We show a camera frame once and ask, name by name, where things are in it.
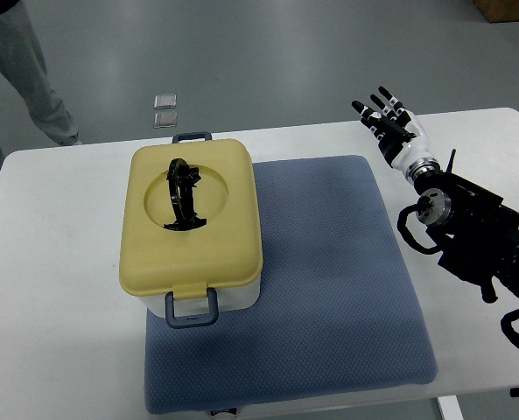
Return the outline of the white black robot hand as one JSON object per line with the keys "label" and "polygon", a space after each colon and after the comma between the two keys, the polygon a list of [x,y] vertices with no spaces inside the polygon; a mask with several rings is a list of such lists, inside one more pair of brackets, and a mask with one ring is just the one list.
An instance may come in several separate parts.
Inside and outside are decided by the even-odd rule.
{"label": "white black robot hand", "polygon": [[378,93],[370,96],[376,109],[360,101],[351,105],[376,139],[385,162],[411,184],[425,172],[439,172],[438,160],[430,153],[429,138],[417,116],[387,88],[380,86]]}

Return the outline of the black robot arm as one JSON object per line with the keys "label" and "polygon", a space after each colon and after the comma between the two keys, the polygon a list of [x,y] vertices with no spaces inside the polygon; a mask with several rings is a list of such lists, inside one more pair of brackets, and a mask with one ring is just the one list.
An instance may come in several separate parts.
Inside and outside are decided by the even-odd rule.
{"label": "black robot arm", "polygon": [[[519,298],[519,213],[431,157],[412,164],[408,179],[419,198],[398,215],[403,240],[421,254],[439,254],[438,266],[479,286],[484,302],[497,299],[495,278]],[[519,309],[503,316],[501,330],[519,350]]]}

